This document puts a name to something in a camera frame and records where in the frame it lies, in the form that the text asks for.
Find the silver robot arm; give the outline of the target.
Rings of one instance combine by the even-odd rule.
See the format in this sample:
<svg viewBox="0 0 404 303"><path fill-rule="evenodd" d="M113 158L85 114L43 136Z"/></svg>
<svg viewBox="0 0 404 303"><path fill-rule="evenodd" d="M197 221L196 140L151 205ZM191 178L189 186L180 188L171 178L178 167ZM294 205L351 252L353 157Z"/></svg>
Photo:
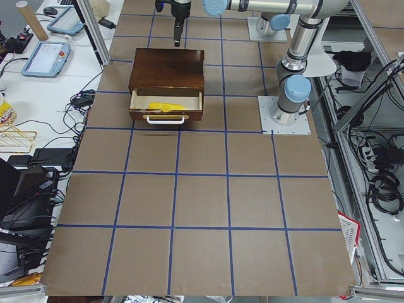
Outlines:
<svg viewBox="0 0 404 303"><path fill-rule="evenodd" d="M292 14L299 19L287 53L276 66L280 87L277 103L271 106L271 119L282 126L292 125L299 116L301 105L308 101L311 83L304 76L307 57L320 36L325 19L339 13L346 1L203 1L202 7L210 16L222 15L226 10L240 13L260 11L271 15L267 21L272 30L283 30Z"/></svg>
<svg viewBox="0 0 404 303"><path fill-rule="evenodd" d="M261 13L257 29L262 35L274 35L286 29L290 23L290 15L285 13Z"/></svg>

